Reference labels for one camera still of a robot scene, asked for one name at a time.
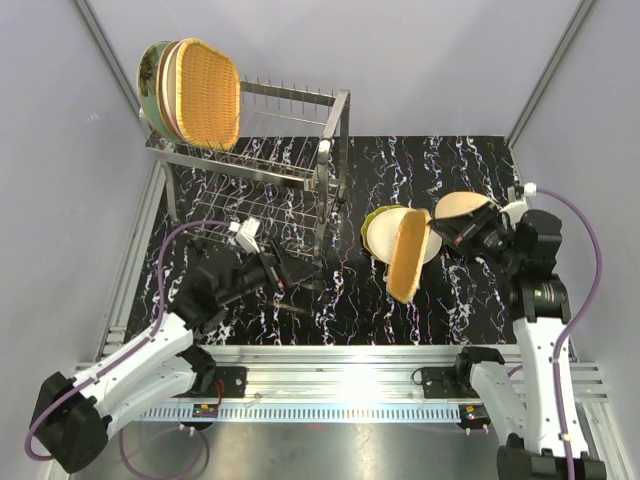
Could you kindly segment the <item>wooden plate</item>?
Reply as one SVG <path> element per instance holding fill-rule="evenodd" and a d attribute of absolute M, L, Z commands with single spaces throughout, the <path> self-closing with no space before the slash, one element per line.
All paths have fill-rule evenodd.
<path fill-rule="evenodd" d="M 181 42 L 176 58 L 176 118 L 194 146 L 228 151 L 239 137 L 238 70 L 223 53 L 197 38 Z"/>

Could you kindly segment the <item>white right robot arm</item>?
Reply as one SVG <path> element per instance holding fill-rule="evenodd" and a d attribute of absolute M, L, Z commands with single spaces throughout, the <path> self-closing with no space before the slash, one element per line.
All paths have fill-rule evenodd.
<path fill-rule="evenodd" d="M 515 391 L 495 348 L 463 348 L 452 375 L 458 393 L 478 395 L 486 408 L 500 441 L 499 478 L 606 478 L 604 462 L 589 452 L 575 405 L 568 292 L 554 272 L 561 220 L 527 210 L 509 226 L 500 208 L 487 202 L 430 225 L 457 252 L 496 263 L 507 282 L 524 392 Z"/>

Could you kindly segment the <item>mint green flower plate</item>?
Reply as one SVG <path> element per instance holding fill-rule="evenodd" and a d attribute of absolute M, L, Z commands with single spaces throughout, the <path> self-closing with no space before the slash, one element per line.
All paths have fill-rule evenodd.
<path fill-rule="evenodd" d="M 162 53 L 169 41 L 160 41 L 150 45 L 142 55 L 137 72 L 138 99 L 149 125 L 165 138 L 169 130 L 162 119 L 157 96 L 158 68 Z"/>

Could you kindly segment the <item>cream and pink plate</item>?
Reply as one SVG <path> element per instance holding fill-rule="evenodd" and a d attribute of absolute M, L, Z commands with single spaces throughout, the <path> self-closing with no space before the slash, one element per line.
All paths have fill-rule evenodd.
<path fill-rule="evenodd" d="M 178 138 L 178 142 L 184 142 L 184 137 L 177 120 L 177 54 L 182 40 L 173 42 L 168 50 L 162 69 L 162 102 L 164 112 L 169 122 L 170 131 Z"/>

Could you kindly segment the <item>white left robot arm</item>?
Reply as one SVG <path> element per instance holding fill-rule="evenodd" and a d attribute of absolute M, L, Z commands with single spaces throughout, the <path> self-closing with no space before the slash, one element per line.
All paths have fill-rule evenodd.
<path fill-rule="evenodd" d="M 275 241 L 227 270 L 199 265 L 169 310 L 146 330 L 93 366 L 71 377 L 56 372 L 43 382 L 30 436 L 73 474 L 152 406 L 180 395 L 222 393 L 216 362 L 199 343 L 225 307 L 261 288 L 295 287 L 319 270 Z"/>

